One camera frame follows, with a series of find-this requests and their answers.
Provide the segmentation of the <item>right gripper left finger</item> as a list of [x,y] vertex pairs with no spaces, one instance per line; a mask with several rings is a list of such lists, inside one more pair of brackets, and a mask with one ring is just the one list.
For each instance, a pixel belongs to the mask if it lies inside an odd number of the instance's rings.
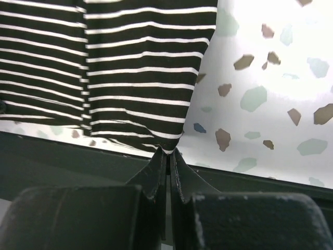
[[166,238],[167,154],[158,148],[149,163],[131,177],[126,185],[139,185],[150,202],[152,215],[162,240]]

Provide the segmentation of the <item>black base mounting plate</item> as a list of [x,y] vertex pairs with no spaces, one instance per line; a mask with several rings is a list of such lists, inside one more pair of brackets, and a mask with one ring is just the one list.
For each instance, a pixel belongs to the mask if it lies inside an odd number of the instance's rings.
[[[33,186],[122,184],[148,163],[147,158],[1,132],[1,198],[11,201]],[[293,192],[332,210],[332,190],[191,166],[225,192]]]

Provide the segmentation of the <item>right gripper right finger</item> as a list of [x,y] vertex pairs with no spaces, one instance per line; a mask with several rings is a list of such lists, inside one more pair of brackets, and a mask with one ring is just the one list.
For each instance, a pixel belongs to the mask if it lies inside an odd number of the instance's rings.
[[183,159],[176,148],[170,161],[171,187],[182,203],[188,203],[193,194],[220,194],[220,191],[210,185],[196,173]]

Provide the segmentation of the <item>striped black white tank top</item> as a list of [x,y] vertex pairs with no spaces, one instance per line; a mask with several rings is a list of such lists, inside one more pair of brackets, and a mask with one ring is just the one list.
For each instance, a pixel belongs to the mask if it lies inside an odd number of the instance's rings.
[[1,119],[167,154],[217,1],[1,1]]

